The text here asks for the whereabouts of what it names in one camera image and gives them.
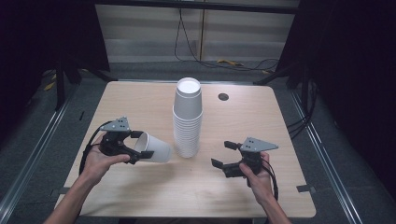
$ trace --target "hand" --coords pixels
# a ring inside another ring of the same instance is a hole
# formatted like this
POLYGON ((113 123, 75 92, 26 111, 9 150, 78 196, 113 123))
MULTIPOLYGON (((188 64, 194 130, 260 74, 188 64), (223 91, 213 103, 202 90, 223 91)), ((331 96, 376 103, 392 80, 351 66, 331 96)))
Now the hand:
POLYGON ((108 157, 99 150, 99 144, 101 143, 103 133, 100 135, 95 142, 92 144, 92 149, 87 156, 85 161, 85 168, 81 175, 85 176, 93 185, 97 185, 105 173, 108 171, 111 165, 128 161, 130 159, 127 154, 120 154, 117 156, 108 157))
MULTIPOLYGON (((268 163, 270 160, 270 155, 263 151, 260 154, 263 159, 262 165, 267 169, 270 169, 268 163)), ((273 197, 273 192, 271 189, 271 176, 268 174, 268 172, 266 172, 264 169, 261 169, 257 175, 254 175, 250 167, 244 163, 240 163, 239 168, 248 178, 257 203, 263 205, 269 197, 273 197)))

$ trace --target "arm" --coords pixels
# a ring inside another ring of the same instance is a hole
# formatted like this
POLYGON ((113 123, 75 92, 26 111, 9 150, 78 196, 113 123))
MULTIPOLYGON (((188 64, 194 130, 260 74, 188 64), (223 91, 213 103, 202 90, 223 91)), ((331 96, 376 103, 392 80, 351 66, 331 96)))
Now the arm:
POLYGON ((93 147, 85 162, 84 171, 70 190, 67 191, 45 223, 74 223, 88 194, 100 182, 110 166, 130 159, 126 154, 113 157, 104 155, 98 146, 102 138, 103 134, 93 143, 93 147))
MULTIPOLYGON (((261 155, 264 160, 269 161, 268 153, 261 152, 261 155)), ((262 162, 262 165, 269 168, 265 161, 262 162)), ((254 175, 244 163, 239 164, 239 168, 249 179, 256 201, 262 206, 270 222, 275 224, 291 223, 274 197, 271 189, 271 176, 263 169, 257 175, 254 175)))

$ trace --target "stack of cups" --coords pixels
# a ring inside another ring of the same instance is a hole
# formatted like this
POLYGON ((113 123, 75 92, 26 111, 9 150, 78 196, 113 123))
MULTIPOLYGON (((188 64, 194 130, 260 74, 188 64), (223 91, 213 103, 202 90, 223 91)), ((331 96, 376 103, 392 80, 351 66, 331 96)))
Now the stack of cups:
POLYGON ((190 158, 198 153, 202 124, 201 84, 192 77, 184 77, 177 83, 173 106, 174 138, 176 153, 190 158))

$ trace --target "table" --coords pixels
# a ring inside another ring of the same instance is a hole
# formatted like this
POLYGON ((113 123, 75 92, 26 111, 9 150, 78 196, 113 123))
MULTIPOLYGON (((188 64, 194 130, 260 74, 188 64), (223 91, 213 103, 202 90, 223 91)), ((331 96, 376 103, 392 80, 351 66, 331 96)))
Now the table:
MULTIPOLYGON (((126 116, 132 130, 174 145, 172 105, 176 83, 109 82, 64 186, 71 187, 86 144, 104 122, 126 116)), ((203 123, 198 154, 176 152, 168 163, 116 164, 93 188, 82 207, 96 217, 265 217, 242 177, 226 178, 211 165, 241 160, 224 141, 243 143, 248 136, 279 145, 268 151, 279 187, 279 203, 288 217, 312 217, 311 195, 300 193, 304 176, 274 92, 269 87, 202 84, 203 123), (229 95, 227 101, 220 93, 229 95)), ((133 142, 125 144, 133 147, 133 142)))

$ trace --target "person's left hand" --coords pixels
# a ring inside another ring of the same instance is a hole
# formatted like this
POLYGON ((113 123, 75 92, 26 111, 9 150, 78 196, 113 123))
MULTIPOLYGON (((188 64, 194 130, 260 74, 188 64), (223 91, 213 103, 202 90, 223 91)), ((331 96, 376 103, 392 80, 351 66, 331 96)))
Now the person's left hand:
POLYGON ((129 155, 127 154, 120 154, 111 157, 103 154, 99 150, 99 144, 101 143, 104 135, 104 133, 101 134, 92 144, 92 149, 87 156, 87 160, 85 161, 84 171, 81 174, 87 177, 93 185, 97 185, 100 182, 111 165, 128 161, 130 159, 129 155))

